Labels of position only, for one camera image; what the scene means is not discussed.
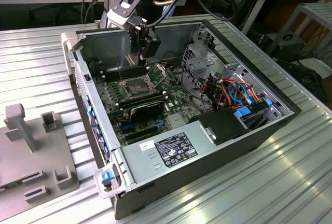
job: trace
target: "blue latch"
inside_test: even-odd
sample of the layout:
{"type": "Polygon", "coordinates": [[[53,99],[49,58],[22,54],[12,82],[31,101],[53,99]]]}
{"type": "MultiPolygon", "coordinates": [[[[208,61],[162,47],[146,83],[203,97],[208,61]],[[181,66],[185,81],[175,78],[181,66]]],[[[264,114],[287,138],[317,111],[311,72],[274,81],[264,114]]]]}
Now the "blue latch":
{"type": "Polygon", "coordinates": [[[88,112],[87,112],[89,117],[91,116],[91,111],[92,111],[92,107],[89,106],[89,107],[88,107],[88,112]]]}
{"type": "Polygon", "coordinates": [[[272,105],[272,101],[270,99],[266,99],[265,100],[265,103],[268,105],[268,106],[271,106],[272,105]]]}
{"type": "Polygon", "coordinates": [[[251,114],[251,111],[248,107],[243,106],[238,108],[235,113],[238,115],[239,118],[242,118],[245,115],[251,114]]]}
{"type": "Polygon", "coordinates": [[[105,171],[102,173],[102,184],[107,184],[114,178],[115,175],[113,171],[105,171]]]}

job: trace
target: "black electronic device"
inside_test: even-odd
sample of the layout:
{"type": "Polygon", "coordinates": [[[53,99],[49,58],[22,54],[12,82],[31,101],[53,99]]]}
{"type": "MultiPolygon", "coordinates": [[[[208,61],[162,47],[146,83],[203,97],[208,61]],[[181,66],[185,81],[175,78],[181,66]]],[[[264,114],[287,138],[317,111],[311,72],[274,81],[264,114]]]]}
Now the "black electronic device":
{"type": "MultiPolygon", "coordinates": [[[[265,34],[259,41],[258,46],[266,52],[277,36],[278,33],[265,34]]],[[[287,32],[272,52],[271,56],[278,60],[292,62],[305,44],[306,42],[295,33],[287,32]]]]}

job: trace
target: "blue cable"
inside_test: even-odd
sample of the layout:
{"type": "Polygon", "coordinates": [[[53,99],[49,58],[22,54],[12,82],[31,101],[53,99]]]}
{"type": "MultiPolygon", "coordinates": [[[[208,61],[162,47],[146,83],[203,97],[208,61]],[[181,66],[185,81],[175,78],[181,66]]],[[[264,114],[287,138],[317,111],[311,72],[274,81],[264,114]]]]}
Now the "blue cable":
{"type": "Polygon", "coordinates": [[[162,121],[160,124],[157,124],[158,132],[162,130],[162,126],[164,125],[164,121],[162,121]]]}
{"type": "Polygon", "coordinates": [[[247,91],[247,89],[244,87],[244,85],[241,84],[241,83],[239,83],[239,82],[237,82],[237,81],[236,81],[236,82],[232,82],[232,83],[229,84],[229,86],[228,86],[228,92],[229,92],[229,95],[230,95],[230,97],[231,97],[234,101],[240,103],[241,106],[243,106],[242,102],[239,101],[239,100],[237,100],[237,99],[235,99],[235,97],[234,97],[233,94],[231,93],[231,86],[232,86],[233,83],[240,85],[240,87],[241,87],[241,88],[243,89],[243,91],[245,92],[245,95],[247,95],[248,99],[250,99],[251,102],[256,102],[255,99],[254,99],[254,98],[248,93],[248,91],[247,91]]]}
{"type": "Polygon", "coordinates": [[[231,83],[231,84],[228,86],[228,93],[229,93],[229,96],[230,96],[234,101],[240,103],[241,106],[243,106],[242,102],[239,101],[239,100],[237,100],[237,99],[235,99],[235,97],[233,96],[233,94],[232,94],[232,89],[231,89],[232,84],[233,84],[233,83],[231,83]]]}

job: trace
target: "metal shelf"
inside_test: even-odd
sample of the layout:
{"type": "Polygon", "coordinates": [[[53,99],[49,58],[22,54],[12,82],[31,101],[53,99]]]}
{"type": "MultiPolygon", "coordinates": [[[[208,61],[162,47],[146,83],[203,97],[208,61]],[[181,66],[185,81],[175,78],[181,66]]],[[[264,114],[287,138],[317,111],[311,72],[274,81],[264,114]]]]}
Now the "metal shelf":
{"type": "MultiPolygon", "coordinates": [[[[300,35],[302,30],[306,27],[310,20],[315,20],[320,25],[326,27],[330,31],[332,30],[332,4],[299,4],[295,9],[289,20],[286,22],[282,30],[279,32],[276,39],[273,41],[269,49],[267,50],[267,54],[271,55],[281,39],[285,36],[287,31],[291,28],[291,25],[297,19],[300,13],[304,13],[307,17],[301,23],[301,25],[296,30],[295,34],[300,35]]],[[[324,48],[330,47],[332,45],[332,41],[329,41],[324,48]]]]}

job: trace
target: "warning label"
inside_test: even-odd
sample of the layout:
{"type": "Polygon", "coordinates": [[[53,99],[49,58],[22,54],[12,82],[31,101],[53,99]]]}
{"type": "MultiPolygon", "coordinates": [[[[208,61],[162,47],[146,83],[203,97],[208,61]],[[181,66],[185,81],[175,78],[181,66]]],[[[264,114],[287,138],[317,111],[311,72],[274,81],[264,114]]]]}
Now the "warning label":
{"type": "Polygon", "coordinates": [[[155,142],[155,146],[169,168],[198,155],[184,132],[155,142]]]}

